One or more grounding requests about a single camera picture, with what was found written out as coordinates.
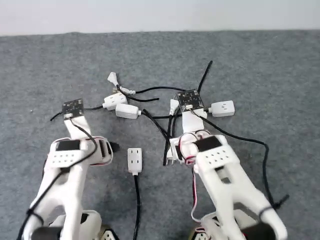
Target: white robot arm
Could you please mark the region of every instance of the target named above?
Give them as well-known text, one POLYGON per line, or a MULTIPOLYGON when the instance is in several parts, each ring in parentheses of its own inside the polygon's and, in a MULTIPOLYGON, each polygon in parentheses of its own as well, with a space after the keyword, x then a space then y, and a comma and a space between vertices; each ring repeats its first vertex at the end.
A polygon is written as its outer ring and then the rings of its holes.
POLYGON ((212 240, 250 239, 243 229, 257 225, 259 214, 267 208, 261 220, 274 232, 273 239, 287 239, 283 222, 264 194, 250 181, 223 135, 197 130, 172 138, 170 143, 174 160, 194 164, 193 170, 199 174, 216 208, 216 212, 199 220, 212 240))
POLYGON ((94 210, 84 211, 81 199, 88 167, 110 164, 113 150, 106 138, 91 136, 82 99, 66 102, 63 112, 70 138, 57 139, 50 146, 38 194, 20 230, 24 240, 100 240, 102 219, 94 210), (65 215, 45 226, 57 206, 64 208, 65 215))
POLYGON ((216 208, 202 219, 194 218, 197 195, 193 175, 193 220, 201 224, 201 229, 212 240, 286 240, 285 225, 264 194, 250 181, 226 138, 204 130, 203 120, 207 114, 198 92, 180 92, 177 98, 184 134, 169 140, 167 161, 193 165, 193 174, 200 176, 216 208))

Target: black circuit board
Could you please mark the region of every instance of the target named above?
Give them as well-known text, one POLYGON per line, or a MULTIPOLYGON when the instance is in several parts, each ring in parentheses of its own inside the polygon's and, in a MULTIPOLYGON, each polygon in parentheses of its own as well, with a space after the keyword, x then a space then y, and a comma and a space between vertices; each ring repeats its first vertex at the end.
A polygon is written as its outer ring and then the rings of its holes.
POLYGON ((67 101, 62 105, 64 120, 73 119, 84 115, 84 101, 82 98, 67 101))
POLYGON ((202 109, 204 104, 197 90, 182 91, 176 94, 182 112, 190 109, 202 109))

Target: black wire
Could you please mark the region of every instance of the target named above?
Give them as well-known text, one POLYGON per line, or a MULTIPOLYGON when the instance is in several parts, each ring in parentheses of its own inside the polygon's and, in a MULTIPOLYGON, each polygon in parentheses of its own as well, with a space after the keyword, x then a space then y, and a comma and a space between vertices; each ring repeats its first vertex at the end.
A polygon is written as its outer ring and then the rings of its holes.
POLYGON ((94 110, 98 110, 98 109, 102 109, 103 106, 102 105, 99 105, 99 106, 96 106, 96 107, 93 107, 93 108, 85 108, 84 110, 85 111, 94 111, 94 110))
POLYGON ((174 86, 154 86, 154 87, 150 87, 144 90, 140 90, 140 91, 135 91, 136 94, 142 94, 151 90, 155 90, 155 89, 172 89, 172 90, 178 90, 178 91, 182 91, 184 92, 185 89, 179 88, 179 87, 174 87, 174 86))
POLYGON ((252 142, 252 143, 256 143, 256 144, 260 144, 263 145, 265 148, 265 152, 264 152, 264 158, 263 158, 263 162, 262 162, 262 178, 263 178, 263 184, 264 184, 264 188, 266 191, 266 195, 267 198, 272 206, 272 208, 280 208, 280 206, 289 198, 289 195, 284 196, 279 202, 275 203, 274 198, 271 194, 270 191, 270 187, 269 187, 269 183, 268 183, 268 178, 267 178, 267 161, 268 161, 268 154, 269 154, 269 146, 264 143, 263 141, 260 140, 256 140, 256 139, 252 139, 252 138, 246 138, 246 137, 242 137, 242 136, 237 136, 234 135, 232 133, 229 133, 223 129, 221 129, 220 127, 218 127, 217 125, 215 125, 214 123, 212 123, 211 121, 207 120, 206 118, 197 115, 193 110, 191 110, 191 112, 198 116, 199 118, 201 118, 203 121, 205 121, 207 124, 210 124, 212 127, 214 127, 215 129, 217 129, 219 132, 232 137, 234 139, 238 139, 238 140, 242 140, 242 141, 246 141, 246 142, 252 142))
POLYGON ((179 116, 182 116, 181 112, 181 108, 178 108, 175 113, 174 113, 174 117, 173 117, 173 122, 172 122, 172 137, 174 138, 176 136, 176 122, 179 116))
POLYGON ((166 139, 165 139, 165 145, 164 145, 164 153, 163 153, 163 163, 162 165, 163 166, 166 166, 167 165, 167 151, 168 151, 168 148, 169 148, 169 143, 170 143, 170 133, 171 133, 171 123, 172 123, 172 119, 173 119, 174 116, 170 115, 169 116, 169 121, 168 121, 168 128, 167 128, 167 131, 166 131, 166 139))
POLYGON ((154 119, 169 119, 169 115, 168 116, 153 116, 154 119))
POLYGON ((49 192, 49 190, 52 188, 52 186, 55 184, 55 182, 58 180, 59 177, 61 177, 61 175, 68 173, 70 171, 70 169, 74 166, 77 165, 79 163, 82 163, 84 160, 90 158, 98 149, 98 144, 96 143, 95 139, 86 131, 84 130, 82 127, 74 124, 74 122, 70 119, 71 123, 73 124, 73 126, 75 126, 76 128, 78 128, 81 132, 85 133, 88 138, 93 142, 94 144, 94 150, 89 153, 88 155, 86 155, 85 157, 83 157, 82 159, 80 159, 79 161, 74 162, 73 164, 71 164, 69 167, 66 168, 61 168, 61 172, 59 172, 55 178, 52 180, 52 182, 49 184, 49 186, 44 190, 44 192, 41 194, 41 196, 37 199, 37 201, 33 204, 33 206, 31 208, 28 209, 28 211, 26 212, 26 217, 22 223, 22 226, 19 229, 19 233, 18 233, 18 237, 17 240, 22 240, 22 235, 24 233, 24 229, 26 227, 26 224, 29 220, 29 218, 31 217, 31 215, 34 214, 35 209, 37 208, 37 206, 39 205, 39 203, 42 201, 42 199, 46 196, 46 194, 49 192))
POLYGON ((56 115, 54 115, 52 118, 50 118, 50 122, 53 121, 56 117, 58 117, 61 114, 63 114, 62 111, 58 112, 56 115))
POLYGON ((137 239, 139 223, 140 223, 140 212, 141 212, 141 201, 140 201, 140 193, 139 193, 139 184, 138 184, 138 175, 134 175, 134 185, 136 192, 136 219, 133 233, 133 240, 137 239))
POLYGON ((146 103, 146 102, 152 102, 152 101, 157 101, 159 100, 160 98, 150 98, 150 99, 138 99, 138 98, 135 98, 135 97, 132 97, 130 96, 129 94, 126 94, 124 91, 121 90, 120 86, 117 85, 116 88, 118 89, 118 91, 120 93, 122 93, 123 95, 125 95, 128 99, 131 99, 133 101, 137 101, 137 102, 141 102, 141 103, 146 103))
MULTIPOLYGON (((96 106, 96 107, 93 107, 93 108, 84 108, 85 111, 94 111, 94 110, 99 110, 99 109, 102 109, 103 106, 102 105, 99 105, 99 106, 96 106)), ((56 115, 54 115, 52 118, 50 118, 50 122, 52 122, 56 117, 58 117, 59 115, 63 114, 62 111, 58 112, 56 115)))
POLYGON ((201 78, 201 81, 200 81, 200 83, 199 83, 199 86, 198 86, 198 93, 200 94, 200 91, 201 91, 201 88, 202 88, 202 84, 204 84, 204 81, 205 81, 205 79, 206 79, 206 76, 207 76, 207 74, 208 74, 208 72, 209 72, 209 69, 210 69, 210 67, 211 67, 211 65, 212 65, 212 60, 208 63, 208 65, 206 66, 206 69, 205 69, 205 71, 204 71, 204 74, 203 74, 203 76, 202 76, 202 78, 201 78))
POLYGON ((156 125, 156 127, 158 128, 158 130, 160 131, 160 133, 162 134, 164 139, 167 141, 166 131, 162 128, 162 126, 159 125, 159 123, 152 117, 152 115, 146 109, 143 109, 141 111, 141 114, 145 115, 147 118, 149 118, 156 125))

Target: white power outlet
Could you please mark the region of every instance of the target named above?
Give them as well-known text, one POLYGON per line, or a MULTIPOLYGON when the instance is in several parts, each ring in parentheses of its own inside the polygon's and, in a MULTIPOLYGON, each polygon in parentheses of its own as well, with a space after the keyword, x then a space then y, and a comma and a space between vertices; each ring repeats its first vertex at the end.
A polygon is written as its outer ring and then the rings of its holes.
POLYGON ((128 148, 128 169, 132 175, 138 175, 142 171, 142 149, 128 148))
POLYGON ((194 239, 194 240, 209 240, 208 236, 205 233, 194 233, 192 239, 194 239))
POLYGON ((110 96, 107 96, 104 99, 104 103, 102 104, 102 106, 105 109, 108 109, 109 111, 111 110, 115 110, 117 107, 117 104, 127 104, 127 98, 125 95, 123 95, 121 92, 112 94, 110 96))
POLYGON ((214 117, 226 117, 235 115, 234 101, 219 101, 211 104, 209 113, 214 117))
POLYGON ((115 236, 113 235, 112 231, 107 230, 104 232, 100 240, 116 240, 115 236))

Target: cable connector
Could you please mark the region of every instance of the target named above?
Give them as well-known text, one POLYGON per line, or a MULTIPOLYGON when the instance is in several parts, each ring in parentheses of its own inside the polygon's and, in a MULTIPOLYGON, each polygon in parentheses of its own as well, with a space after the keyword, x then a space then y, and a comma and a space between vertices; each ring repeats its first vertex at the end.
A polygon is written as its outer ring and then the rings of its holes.
MULTIPOLYGON (((117 74, 116 74, 114 71, 110 72, 107 80, 108 80, 110 83, 112 83, 115 87, 117 87, 117 86, 119 85, 118 79, 117 79, 117 74)), ((126 93, 126 94, 129 94, 129 95, 134 95, 134 94, 136 94, 136 91, 134 91, 134 90, 130 90, 130 89, 125 88, 125 87, 122 87, 122 86, 120 86, 120 85, 119 85, 119 87, 120 87, 120 89, 121 89, 124 93, 126 93)))
POLYGON ((128 148, 128 170, 132 175, 138 175, 142 171, 142 149, 128 148))
POLYGON ((112 94, 104 98, 104 103, 102 104, 103 108, 108 109, 109 111, 115 110, 117 104, 127 104, 127 98, 121 92, 112 94))
POLYGON ((212 113, 213 117, 226 117, 235 115, 234 101, 219 101, 211 104, 208 109, 209 113, 212 113))
POLYGON ((137 119, 141 115, 141 111, 137 106, 118 103, 115 107, 115 115, 125 119, 137 119))
POLYGON ((173 116, 179 107, 179 101, 175 99, 170 99, 170 112, 169 115, 173 116))
POLYGON ((116 74, 114 71, 110 72, 107 80, 108 80, 110 83, 112 83, 115 87, 116 87, 117 85, 119 85, 118 80, 117 80, 117 74, 116 74))

